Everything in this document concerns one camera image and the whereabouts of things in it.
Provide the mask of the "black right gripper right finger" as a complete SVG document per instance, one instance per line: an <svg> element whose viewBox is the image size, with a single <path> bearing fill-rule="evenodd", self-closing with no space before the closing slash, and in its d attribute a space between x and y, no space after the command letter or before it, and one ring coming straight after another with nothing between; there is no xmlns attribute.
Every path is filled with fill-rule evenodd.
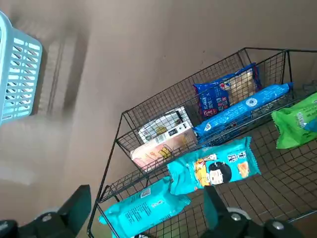
<svg viewBox="0 0 317 238"><path fill-rule="evenodd" d="M204 214L207 230L202 238L302 238L292 224L276 219L259 225L243 214L229 212L215 187L204 187Z"/></svg>

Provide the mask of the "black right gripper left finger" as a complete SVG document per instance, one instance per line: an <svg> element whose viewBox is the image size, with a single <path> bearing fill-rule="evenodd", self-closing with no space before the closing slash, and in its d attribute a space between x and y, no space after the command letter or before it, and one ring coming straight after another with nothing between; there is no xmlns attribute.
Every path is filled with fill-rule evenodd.
<svg viewBox="0 0 317 238"><path fill-rule="evenodd" d="M57 210L48 211L19 226L15 220L1 220L2 238L75 238L92 209L91 188L80 185Z"/></svg>

